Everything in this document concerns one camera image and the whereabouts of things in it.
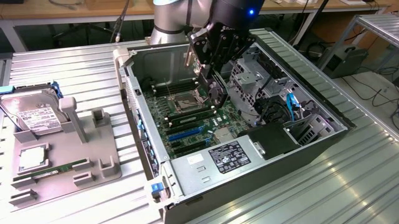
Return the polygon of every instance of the hard drive label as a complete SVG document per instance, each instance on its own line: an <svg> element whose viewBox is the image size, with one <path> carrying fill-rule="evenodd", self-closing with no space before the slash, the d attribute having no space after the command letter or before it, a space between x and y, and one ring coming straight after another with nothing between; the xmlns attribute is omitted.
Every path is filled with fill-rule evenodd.
<svg viewBox="0 0 399 224"><path fill-rule="evenodd" d="M252 163L252 160L238 141L211 149L209 152L219 172L223 174Z"/></svg>
<svg viewBox="0 0 399 224"><path fill-rule="evenodd" d="M62 126L51 107L18 112L18 116L34 132L41 132Z"/></svg>

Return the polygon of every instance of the sticker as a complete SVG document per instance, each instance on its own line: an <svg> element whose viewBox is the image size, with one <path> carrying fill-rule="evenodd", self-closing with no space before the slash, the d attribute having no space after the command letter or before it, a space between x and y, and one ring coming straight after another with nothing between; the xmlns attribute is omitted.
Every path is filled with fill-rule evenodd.
<svg viewBox="0 0 399 224"><path fill-rule="evenodd" d="M252 163L252 160L238 141L211 149L209 152L219 172L223 174Z"/></svg>
<svg viewBox="0 0 399 224"><path fill-rule="evenodd" d="M189 164L193 165L193 164L203 161L205 158L202 157L202 154L197 154L197 155L189 157L187 160L189 160Z"/></svg>
<svg viewBox="0 0 399 224"><path fill-rule="evenodd" d="M34 132L62 127L61 121L58 120L58 116L51 107L18 112L18 116Z"/></svg>

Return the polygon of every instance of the metal table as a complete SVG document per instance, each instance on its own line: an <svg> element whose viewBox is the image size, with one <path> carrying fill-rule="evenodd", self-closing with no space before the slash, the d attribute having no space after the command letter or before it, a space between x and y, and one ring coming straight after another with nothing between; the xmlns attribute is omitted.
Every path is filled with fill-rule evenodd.
<svg viewBox="0 0 399 224"><path fill-rule="evenodd" d="M191 223L398 223L398 135L274 32L258 29L253 33L262 37L358 128L310 165ZM11 84L57 78L66 94L79 99L81 116L98 107L113 114L123 177L13 213L6 210L6 189L0 189L0 223L22 223L27 218L30 223L82 223L83 220L90 223L162 222L158 211L149 207L143 192L146 177L121 108L113 71L111 51L118 47L145 44L142 41L18 53L13 61L7 61ZM11 150L11 123L7 120L3 127L7 128L2 129L2 138L6 140L0 143L0 149L5 150L0 164L7 161ZM0 182L5 183L7 165L0 172Z"/></svg>
<svg viewBox="0 0 399 224"><path fill-rule="evenodd" d="M350 32L353 31L357 25L364 26L369 31L377 34L381 38L384 38L390 44L393 44L397 48L399 48L399 16L394 14L385 15L357 15L350 22L338 42L336 43L329 56L324 58L320 62L320 68L324 70L330 62L333 55L337 49L341 47L345 39L348 38ZM354 43L360 43L362 39L364 33L356 40ZM390 60L390 58L397 54L397 51L393 51L393 54L385 59L384 65Z"/></svg>

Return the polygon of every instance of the blue tab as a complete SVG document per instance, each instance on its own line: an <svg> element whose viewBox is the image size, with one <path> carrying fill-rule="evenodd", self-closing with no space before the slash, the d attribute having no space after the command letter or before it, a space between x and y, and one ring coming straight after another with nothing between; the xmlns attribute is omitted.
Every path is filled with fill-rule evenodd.
<svg viewBox="0 0 399 224"><path fill-rule="evenodd" d="M63 93L62 93L62 90L61 90L61 85L58 84L57 81L54 81L54 82L51 83L51 86L55 88L55 90L57 90L57 92L58 92L58 97L59 97L59 98L65 98Z"/></svg>
<svg viewBox="0 0 399 224"><path fill-rule="evenodd" d="M294 93L288 94L288 107L292 113L292 120L296 121L294 111L293 111L293 105L301 107L300 102L294 96Z"/></svg>
<svg viewBox="0 0 399 224"><path fill-rule="evenodd" d="M0 86L0 94L14 93L15 87L14 85Z"/></svg>
<svg viewBox="0 0 399 224"><path fill-rule="evenodd" d="M162 183L155 183L154 185L151 185L151 188L153 188L153 194L159 193L165 189Z"/></svg>

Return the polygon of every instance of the chipset heatsink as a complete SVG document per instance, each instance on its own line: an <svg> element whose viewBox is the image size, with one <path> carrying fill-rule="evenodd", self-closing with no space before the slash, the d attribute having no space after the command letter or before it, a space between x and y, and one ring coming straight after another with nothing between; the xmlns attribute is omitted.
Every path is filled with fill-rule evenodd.
<svg viewBox="0 0 399 224"><path fill-rule="evenodd" d="M227 127L218 129L215 131L215 136L217 136L218 140L221 141L221 143L236 139L236 137Z"/></svg>

